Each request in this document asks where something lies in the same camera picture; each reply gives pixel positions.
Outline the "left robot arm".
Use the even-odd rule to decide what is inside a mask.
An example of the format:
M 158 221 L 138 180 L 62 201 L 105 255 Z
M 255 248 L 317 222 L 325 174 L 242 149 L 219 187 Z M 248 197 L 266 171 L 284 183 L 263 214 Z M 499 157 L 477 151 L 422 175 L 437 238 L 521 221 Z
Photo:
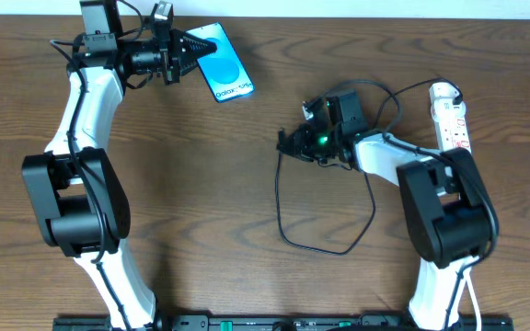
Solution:
M 132 76 L 173 85 L 216 47 L 175 29 L 169 2 L 157 2 L 132 31 L 123 29 L 119 7 L 82 2 L 84 31 L 52 41 L 67 62 L 70 95 L 54 137 L 21 171 L 44 242 L 79 265 L 106 304 L 103 328 L 168 330 L 171 320 L 129 247 L 130 205 L 108 156 L 109 137 Z

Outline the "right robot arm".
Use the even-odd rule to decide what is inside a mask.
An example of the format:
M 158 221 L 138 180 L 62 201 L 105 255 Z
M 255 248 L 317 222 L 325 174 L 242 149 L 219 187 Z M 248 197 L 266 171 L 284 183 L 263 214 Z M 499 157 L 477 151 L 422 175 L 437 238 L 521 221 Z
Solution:
M 471 271 L 495 249 L 498 217 L 471 153 L 466 104 L 458 87 L 430 88 L 430 113 L 438 146 L 424 149 L 370 125 L 355 90 L 330 90 L 304 102 L 294 132 L 279 131 L 280 156 L 321 167 L 377 176 L 399 189 L 409 239 L 421 258 L 416 288 L 401 327 L 460 330 Z

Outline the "blue screen smartphone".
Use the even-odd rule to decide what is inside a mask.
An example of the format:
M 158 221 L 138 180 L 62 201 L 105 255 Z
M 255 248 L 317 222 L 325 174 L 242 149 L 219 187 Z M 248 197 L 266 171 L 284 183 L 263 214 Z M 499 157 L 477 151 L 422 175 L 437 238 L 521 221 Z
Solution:
M 216 45 L 215 53 L 198 60 L 204 79 L 216 102 L 223 103 L 243 97 L 255 90 L 247 70 L 219 22 L 190 29 L 188 33 Z

